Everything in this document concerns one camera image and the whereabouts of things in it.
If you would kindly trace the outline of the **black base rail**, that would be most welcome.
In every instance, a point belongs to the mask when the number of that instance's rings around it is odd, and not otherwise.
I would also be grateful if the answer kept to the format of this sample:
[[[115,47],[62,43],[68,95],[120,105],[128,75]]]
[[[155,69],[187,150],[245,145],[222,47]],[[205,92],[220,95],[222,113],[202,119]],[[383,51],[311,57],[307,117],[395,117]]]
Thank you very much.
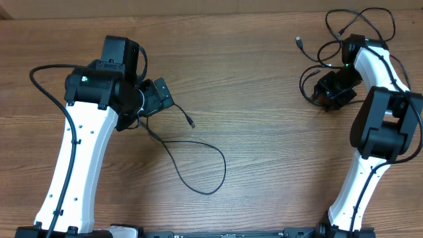
[[[172,231],[145,231],[134,225],[113,223],[110,227],[94,229],[95,237],[138,238],[376,238],[374,228],[361,231],[343,231],[337,226],[319,223],[316,227],[287,227],[279,231],[216,231],[176,233]]]

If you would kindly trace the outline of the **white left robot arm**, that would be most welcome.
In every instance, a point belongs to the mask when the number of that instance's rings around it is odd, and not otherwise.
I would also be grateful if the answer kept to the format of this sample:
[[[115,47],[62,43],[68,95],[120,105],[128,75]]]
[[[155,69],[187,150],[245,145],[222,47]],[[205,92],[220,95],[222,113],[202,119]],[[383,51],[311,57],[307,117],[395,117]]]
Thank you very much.
[[[102,55],[87,66],[74,65],[65,80],[65,127],[53,179],[33,225],[16,237],[141,237],[130,225],[95,229],[94,204],[108,141],[174,104],[164,79],[137,73],[144,49],[136,42],[107,36]]]

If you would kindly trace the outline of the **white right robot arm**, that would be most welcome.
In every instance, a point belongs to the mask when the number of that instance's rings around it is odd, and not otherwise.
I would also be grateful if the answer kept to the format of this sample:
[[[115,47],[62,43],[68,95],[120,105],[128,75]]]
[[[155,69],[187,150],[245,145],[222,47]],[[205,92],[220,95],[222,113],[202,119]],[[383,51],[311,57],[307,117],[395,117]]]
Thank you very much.
[[[401,82],[382,40],[352,34],[340,42],[341,67],[333,67],[314,87],[312,99],[327,109],[339,109],[364,83],[367,96],[350,130],[354,157],[346,179],[315,237],[375,237],[362,219],[385,171],[404,163],[398,157],[408,150],[416,130],[422,129],[422,95]]]

